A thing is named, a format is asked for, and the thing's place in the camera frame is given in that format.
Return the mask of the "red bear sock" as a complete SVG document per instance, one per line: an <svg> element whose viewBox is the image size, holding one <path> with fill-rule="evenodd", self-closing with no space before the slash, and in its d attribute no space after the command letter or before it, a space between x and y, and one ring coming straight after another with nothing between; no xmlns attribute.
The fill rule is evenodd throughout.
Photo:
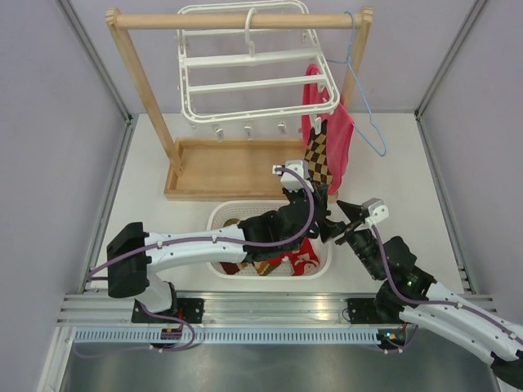
<svg viewBox="0 0 523 392"><path fill-rule="evenodd" d="M306 238L299 250L291 251L297 253L297 262L291 265L292 276L311 276L320 267L320 259L317 256L313 242Z"/></svg>

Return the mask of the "brown yellow diamond sock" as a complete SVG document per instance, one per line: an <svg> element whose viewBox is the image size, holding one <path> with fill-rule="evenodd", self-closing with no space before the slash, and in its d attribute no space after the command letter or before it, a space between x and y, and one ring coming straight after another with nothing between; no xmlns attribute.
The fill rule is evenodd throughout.
<svg viewBox="0 0 523 392"><path fill-rule="evenodd" d="M336 191L334 191L332 187L333 174L329 169L327 159L327 125L328 121L324 120L321 123L319 133L316 133L315 129L311 128L309 139L306 143L304 159L308 162L311 181L319 185L327 185L329 187L328 194L333 195Z"/></svg>

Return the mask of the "beige striped sock maroon toe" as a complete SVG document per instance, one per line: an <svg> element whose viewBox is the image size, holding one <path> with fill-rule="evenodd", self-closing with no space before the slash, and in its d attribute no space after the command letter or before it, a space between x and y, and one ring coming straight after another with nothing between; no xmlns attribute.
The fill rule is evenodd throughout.
<svg viewBox="0 0 523 392"><path fill-rule="evenodd" d="M229 263L220 262L219 266L227 275L267 276L281 265L278 261L242 262Z"/></svg>

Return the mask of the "red sock white pattern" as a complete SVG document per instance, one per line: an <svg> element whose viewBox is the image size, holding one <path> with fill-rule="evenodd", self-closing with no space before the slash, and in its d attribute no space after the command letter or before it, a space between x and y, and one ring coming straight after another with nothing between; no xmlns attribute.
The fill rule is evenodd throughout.
<svg viewBox="0 0 523 392"><path fill-rule="evenodd" d="M294 265L297 262L297 253L296 252L285 252L280 257L281 263L290 263Z"/></svg>

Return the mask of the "beige striped sock olive toe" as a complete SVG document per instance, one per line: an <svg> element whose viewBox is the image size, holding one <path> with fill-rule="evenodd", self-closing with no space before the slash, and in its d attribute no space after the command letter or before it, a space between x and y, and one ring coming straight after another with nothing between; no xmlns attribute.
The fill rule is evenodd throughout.
<svg viewBox="0 0 523 392"><path fill-rule="evenodd" d="M224 222L223 226L224 227L228 227L228 226L231 226L231 225L236 225L239 223L239 219L236 219L236 218L231 218L231 219L228 219Z"/></svg>

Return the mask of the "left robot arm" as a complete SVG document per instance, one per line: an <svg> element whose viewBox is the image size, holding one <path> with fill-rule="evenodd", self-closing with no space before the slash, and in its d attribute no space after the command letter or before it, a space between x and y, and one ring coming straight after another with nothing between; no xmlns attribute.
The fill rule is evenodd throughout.
<svg viewBox="0 0 523 392"><path fill-rule="evenodd" d="M288 203L257 216L215 229L185 234L147 231L140 221L127 223L107 244L103 270L108 295L132 299L162 323L179 311L176 286L160 274L208 263L256 264L286 259L299 276L314 273L329 257L315 221L325 202L319 193L301 189Z"/></svg>

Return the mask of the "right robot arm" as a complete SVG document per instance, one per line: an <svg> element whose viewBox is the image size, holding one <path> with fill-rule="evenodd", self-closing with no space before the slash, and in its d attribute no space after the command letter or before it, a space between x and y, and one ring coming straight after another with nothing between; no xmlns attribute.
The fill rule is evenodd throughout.
<svg viewBox="0 0 523 392"><path fill-rule="evenodd" d="M370 277L381 282L373 301L376 317L434 332L488 364L499 380L521 389L522 326L473 304L417 267L417 257L402 237L383 241L377 226L389 211L381 199L338 206L347 222L330 220L325 202L316 208L320 237L348 245Z"/></svg>

